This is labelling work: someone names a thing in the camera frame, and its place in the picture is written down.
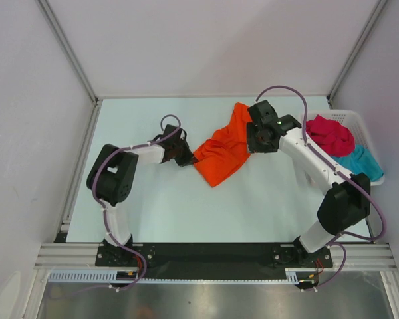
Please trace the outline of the orange t-shirt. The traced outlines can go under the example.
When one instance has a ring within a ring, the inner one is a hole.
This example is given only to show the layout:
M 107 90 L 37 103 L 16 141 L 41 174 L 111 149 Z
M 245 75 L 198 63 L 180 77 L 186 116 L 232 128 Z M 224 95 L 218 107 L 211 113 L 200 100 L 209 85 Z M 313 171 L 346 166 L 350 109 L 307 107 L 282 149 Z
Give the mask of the orange t-shirt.
M 252 120 L 247 109 L 247 105 L 235 103 L 229 123 L 194 151 L 194 167 L 210 187 L 230 178 L 249 159 L 247 125 Z

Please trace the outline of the red t-shirt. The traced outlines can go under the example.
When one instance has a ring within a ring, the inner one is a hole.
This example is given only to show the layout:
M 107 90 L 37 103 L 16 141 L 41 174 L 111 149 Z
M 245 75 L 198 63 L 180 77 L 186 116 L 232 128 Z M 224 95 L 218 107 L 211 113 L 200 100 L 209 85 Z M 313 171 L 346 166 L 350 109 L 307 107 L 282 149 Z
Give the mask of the red t-shirt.
M 351 131 L 335 120 L 317 115 L 306 122 L 306 132 L 330 156 L 347 156 L 355 149 Z

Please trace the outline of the white plastic laundry basket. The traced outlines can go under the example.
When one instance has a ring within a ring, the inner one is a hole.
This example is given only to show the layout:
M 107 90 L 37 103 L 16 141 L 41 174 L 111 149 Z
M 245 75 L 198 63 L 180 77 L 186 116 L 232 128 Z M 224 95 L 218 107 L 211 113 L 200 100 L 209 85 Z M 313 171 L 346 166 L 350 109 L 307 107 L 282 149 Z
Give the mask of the white plastic laundry basket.
M 385 176 L 368 130 L 359 114 L 348 110 L 309 111 L 306 133 L 332 159 L 351 172 L 365 173 L 372 186 Z

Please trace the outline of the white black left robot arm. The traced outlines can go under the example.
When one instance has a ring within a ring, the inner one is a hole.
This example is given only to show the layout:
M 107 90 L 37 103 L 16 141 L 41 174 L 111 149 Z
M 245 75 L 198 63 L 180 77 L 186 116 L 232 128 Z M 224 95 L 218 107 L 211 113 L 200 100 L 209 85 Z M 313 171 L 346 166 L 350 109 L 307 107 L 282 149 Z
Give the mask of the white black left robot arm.
M 169 161 L 175 161 L 180 167 L 196 161 L 188 145 L 186 131 L 171 124 L 144 144 L 125 148 L 104 145 L 90 170 L 86 186 L 102 208 L 106 229 L 104 240 L 113 246 L 110 257 L 118 265 L 127 265 L 134 257 L 127 215 L 118 206 L 128 198 L 140 166 Z

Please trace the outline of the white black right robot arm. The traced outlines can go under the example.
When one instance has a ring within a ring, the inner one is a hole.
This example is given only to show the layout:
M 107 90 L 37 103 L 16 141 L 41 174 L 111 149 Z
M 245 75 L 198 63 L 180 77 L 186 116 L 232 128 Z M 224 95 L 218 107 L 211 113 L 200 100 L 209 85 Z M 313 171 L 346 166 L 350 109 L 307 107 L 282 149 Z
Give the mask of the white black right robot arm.
M 308 137 L 304 125 L 292 115 L 278 116 L 266 100 L 247 109 L 247 150 L 250 153 L 282 151 L 299 165 L 323 194 L 317 220 L 293 244 L 293 258 L 310 266 L 317 252 L 370 215 L 370 180 L 335 162 Z

